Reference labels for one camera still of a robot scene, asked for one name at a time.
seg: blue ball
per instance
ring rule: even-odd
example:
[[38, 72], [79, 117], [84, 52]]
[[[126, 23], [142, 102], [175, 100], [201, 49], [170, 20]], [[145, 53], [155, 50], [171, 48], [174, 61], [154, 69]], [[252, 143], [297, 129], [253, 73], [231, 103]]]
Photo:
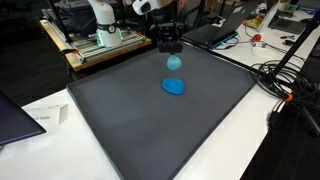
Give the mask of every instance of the blue ball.
[[176, 71], [180, 69], [181, 66], [182, 66], [182, 62], [180, 58], [178, 58], [176, 55], [170, 55], [167, 61], [168, 69], [170, 69], [171, 71]]

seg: laptop screen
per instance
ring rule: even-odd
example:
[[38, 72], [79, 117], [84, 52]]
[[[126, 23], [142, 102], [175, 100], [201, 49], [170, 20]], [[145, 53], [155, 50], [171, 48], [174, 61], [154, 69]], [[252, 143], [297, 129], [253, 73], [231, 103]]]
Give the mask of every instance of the laptop screen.
[[0, 146], [45, 132], [45, 129], [0, 90]]

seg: laptop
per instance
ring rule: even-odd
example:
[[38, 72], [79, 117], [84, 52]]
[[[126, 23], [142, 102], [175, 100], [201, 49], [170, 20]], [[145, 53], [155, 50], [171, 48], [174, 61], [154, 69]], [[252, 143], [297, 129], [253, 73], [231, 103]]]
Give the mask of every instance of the laptop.
[[256, 1], [251, 1], [235, 6], [221, 27], [207, 24], [183, 34], [182, 39], [191, 44], [204, 45], [205, 47], [213, 48], [227, 38], [235, 35], [236, 30], [256, 8], [256, 5]]
[[[272, 0], [267, 0], [267, 9], [271, 9], [271, 7], [275, 4], [276, 3], [274, 3]], [[306, 27], [305, 23], [280, 18], [279, 14], [280, 12], [278, 11], [274, 16], [274, 19], [269, 24], [269, 28], [298, 35], [301, 34]]]
[[0, 150], [3, 145], [45, 132], [44, 128], [0, 90]]

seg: gray tray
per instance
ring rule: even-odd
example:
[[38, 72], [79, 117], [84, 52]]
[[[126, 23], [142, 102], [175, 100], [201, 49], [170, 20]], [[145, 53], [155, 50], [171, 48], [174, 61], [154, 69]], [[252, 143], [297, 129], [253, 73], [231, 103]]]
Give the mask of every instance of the gray tray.
[[[199, 49], [184, 46], [176, 72], [168, 56], [149, 51], [67, 86], [122, 179], [174, 178], [254, 85], [246, 70]], [[162, 89], [169, 77], [184, 81], [184, 94]]]

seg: desk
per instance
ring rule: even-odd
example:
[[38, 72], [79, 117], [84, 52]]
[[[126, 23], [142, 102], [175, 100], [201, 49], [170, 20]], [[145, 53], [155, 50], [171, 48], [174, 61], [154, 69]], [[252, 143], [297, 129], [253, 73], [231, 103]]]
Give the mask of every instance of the desk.
[[[59, 51], [69, 48], [66, 45], [66, 43], [59, 37], [57, 32], [55, 32], [53, 30], [53, 28], [48, 24], [48, 22], [46, 20], [40, 20], [39, 24], [40, 24], [41, 28], [43, 29], [43, 31], [48, 34], [48, 36], [52, 39], [53, 43], [58, 47]], [[130, 46], [130, 47], [123, 49], [121, 51], [116, 51], [116, 52], [107, 54], [105, 56], [100, 57], [97, 60], [89, 61], [89, 62], [86, 62], [83, 64], [81, 64], [81, 62], [75, 57], [75, 55], [73, 55], [71, 53], [66, 54], [65, 59], [66, 59], [67, 63], [71, 66], [72, 70], [75, 72], [78, 72], [80, 70], [89, 68], [91, 66], [94, 66], [94, 65], [99, 64], [101, 62], [115, 58], [117, 56], [120, 56], [120, 55], [126, 54], [128, 52], [137, 50], [137, 49], [142, 48], [144, 46], [147, 46], [149, 44], [151, 44], [151, 40], [149, 38], [146, 38], [145, 41], [140, 42], [139, 44], [136, 44], [134, 46]]]
[[[175, 179], [239, 179], [267, 134], [268, 114], [278, 101], [253, 87]], [[4, 147], [0, 179], [119, 179], [67, 90], [26, 107], [48, 104], [68, 104], [68, 118], [55, 132], [44, 135], [47, 143], [41, 149], [22, 149], [24, 141]]]
[[[303, 11], [297, 11], [295, 12], [295, 17], [291, 18], [291, 20], [294, 21], [300, 21], [301, 19], [305, 18], [311, 18], [312, 16], [308, 15], [307, 13]], [[246, 28], [247, 32], [249, 35], [255, 35], [258, 34], [258, 32], [255, 29], [252, 28]], [[241, 25], [238, 28], [238, 33], [240, 36], [240, 42], [244, 41], [250, 41], [251, 38], [246, 35], [245, 33], [245, 26]], [[275, 29], [270, 29], [267, 28], [264, 32], [260, 33], [262, 35], [262, 41], [273, 45], [277, 48], [284, 49], [284, 50], [289, 50], [290, 47], [282, 44], [284, 40], [280, 39], [280, 36], [286, 36], [286, 35], [293, 35], [287, 32], [275, 30]], [[320, 28], [317, 28], [312, 32], [312, 34], [307, 38], [307, 40], [302, 44], [302, 46], [299, 48], [299, 50], [295, 53], [295, 55], [302, 57], [304, 59], [307, 59], [310, 52], [312, 51], [313, 46], [316, 44], [318, 38], [320, 36]], [[256, 63], [264, 63], [266, 61], [271, 60], [270, 58], [263, 58], [260, 56], [255, 56], [251, 53], [251, 47], [252, 45], [250, 43], [243, 43], [243, 44], [238, 44], [233, 48], [230, 48], [228, 50], [214, 50], [214, 52], [223, 55], [225, 57], [231, 58], [235, 61], [238, 61], [242, 64], [245, 64], [247, 66], [252, 66], [253, 64]], [[285, 55], [284, 53], [278, 52], [276, 50], [273, 50], [275, 53], [277, 53], [281, 58]], [[293, 57], [289, 61], [299, 67], [302, 67], [304, 64], [303, 61], [299, 58]]]

